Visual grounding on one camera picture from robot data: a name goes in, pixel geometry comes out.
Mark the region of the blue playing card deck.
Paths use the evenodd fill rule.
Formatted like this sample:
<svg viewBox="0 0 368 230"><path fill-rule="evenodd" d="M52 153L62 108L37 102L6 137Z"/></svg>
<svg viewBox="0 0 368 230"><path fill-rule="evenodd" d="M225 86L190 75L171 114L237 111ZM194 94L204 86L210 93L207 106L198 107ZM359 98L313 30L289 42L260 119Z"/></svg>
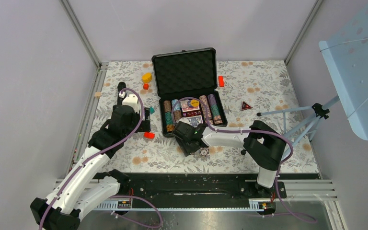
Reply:
<svg viewBox="0 0 368 230"><path fill-rule="evenodd" d="M183 117L183 122L190 124L193 127L197 127L199 124L203 123L203 118L201 115L192 117Z"/></svg>

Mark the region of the poker chip with die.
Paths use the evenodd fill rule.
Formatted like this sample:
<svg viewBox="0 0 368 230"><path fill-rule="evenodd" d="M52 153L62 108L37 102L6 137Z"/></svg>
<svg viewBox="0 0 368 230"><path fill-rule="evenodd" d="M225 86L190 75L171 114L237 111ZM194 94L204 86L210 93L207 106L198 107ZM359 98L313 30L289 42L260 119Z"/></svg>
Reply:
<svg viewBox="0 0 368 230"><path fill-rule="evenodd" d="M202 156L207 156L207 155L209 154L209 149L202 149L202 150L200 151L200 154L201 154Z"/></svg>

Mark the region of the clear plastic disc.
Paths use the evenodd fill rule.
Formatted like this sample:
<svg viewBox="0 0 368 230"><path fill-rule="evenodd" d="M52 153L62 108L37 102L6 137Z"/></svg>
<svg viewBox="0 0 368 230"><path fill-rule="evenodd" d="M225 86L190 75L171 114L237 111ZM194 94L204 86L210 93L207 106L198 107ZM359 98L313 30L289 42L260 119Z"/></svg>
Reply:
<svg viewBox="0 0 368 230"><path fill-rule="evenodd" d="M187 105L187 101L188 100L182 100L182 101L180 101L180 106L181 106L181 109L183 111L188 111L190 109L190 107L188 107L188 105Z"/></svg>

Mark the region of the black poker chip case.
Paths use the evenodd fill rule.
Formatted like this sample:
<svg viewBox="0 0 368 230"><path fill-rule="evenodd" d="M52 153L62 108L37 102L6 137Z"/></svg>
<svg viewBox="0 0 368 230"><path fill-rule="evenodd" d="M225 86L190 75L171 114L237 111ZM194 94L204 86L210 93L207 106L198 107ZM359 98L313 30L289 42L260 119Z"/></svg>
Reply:
<svg viewBox="0 0 368 230"><path fill-rule="evenodd" d="M184 97L199 98L201 95L213 94L222 124L228 124L223 103L217 91L218 74L216 50L212 47L183 50L167 54L153 55L151 58L153 72L159 96L161 111L162 134L166 138L172 138L167 131L167 123L164 111L164 101L182 99Z"/></svg>

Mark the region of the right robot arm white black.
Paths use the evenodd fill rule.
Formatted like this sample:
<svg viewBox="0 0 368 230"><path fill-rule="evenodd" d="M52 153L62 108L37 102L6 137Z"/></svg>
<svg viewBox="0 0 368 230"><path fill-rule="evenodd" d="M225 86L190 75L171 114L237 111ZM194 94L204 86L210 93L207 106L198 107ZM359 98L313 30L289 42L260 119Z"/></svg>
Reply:
<svg viewBox="0 0 368 230"><path fill-rule="evenodd" d="M179 121L172 134L188 153L206 147L225 146L239 148L249 154L259 166L255 189L262 197L270 196L275 190L274 182L286 145L293 148L289 139L260 120L255 120L248 128L218 127L211 124L194 127Z"/></svg>

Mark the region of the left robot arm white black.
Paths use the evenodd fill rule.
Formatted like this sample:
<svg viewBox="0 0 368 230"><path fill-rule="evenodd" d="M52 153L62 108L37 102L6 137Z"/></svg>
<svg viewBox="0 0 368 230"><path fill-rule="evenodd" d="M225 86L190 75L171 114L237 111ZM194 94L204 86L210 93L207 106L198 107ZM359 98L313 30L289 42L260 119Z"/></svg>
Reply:
<svg viewBox="0 0 368 230"><path fill-rule="evenodd" d="M46 198L35 198L30 205L39 229L76 230L82 219L111 196L131 192L130 178L119 170L102 173L103 180L85 191L86 186L124 142L135 132L150 130L150 109L135 110L114 105L111 118L92 135L78 163Z"/></svg>

